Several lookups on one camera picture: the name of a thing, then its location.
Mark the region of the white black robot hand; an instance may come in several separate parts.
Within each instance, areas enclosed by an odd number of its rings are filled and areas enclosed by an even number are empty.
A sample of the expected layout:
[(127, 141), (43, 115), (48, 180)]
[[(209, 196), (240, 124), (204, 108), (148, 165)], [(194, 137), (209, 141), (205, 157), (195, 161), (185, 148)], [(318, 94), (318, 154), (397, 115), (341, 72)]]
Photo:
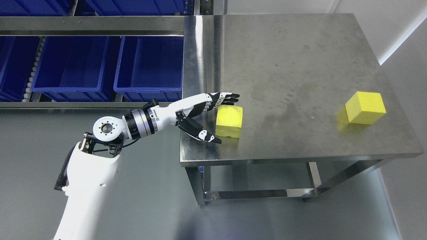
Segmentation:
[(220, 105), (234, 105), (239, 101), (239, 97), (239, 94), (231, 92), (201, 93), (172, 102), (166, 107), (151, 107), (153, 130), (157, 132), (169, 125), (175, 125), (195, 140), (221, 144), (220, 138), (207, 131), (193, 118), (216, 110)]

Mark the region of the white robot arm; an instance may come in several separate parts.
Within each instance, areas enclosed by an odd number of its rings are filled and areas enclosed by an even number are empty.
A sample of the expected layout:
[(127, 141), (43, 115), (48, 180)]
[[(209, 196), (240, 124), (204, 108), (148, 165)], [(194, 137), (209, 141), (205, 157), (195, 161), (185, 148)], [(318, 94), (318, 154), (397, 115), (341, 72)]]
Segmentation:
[(120, 152), (136, 117), (99, 118), (69, 152), (55, 184), (68, 197), (55, 240), (94, 240), (121, 167)]

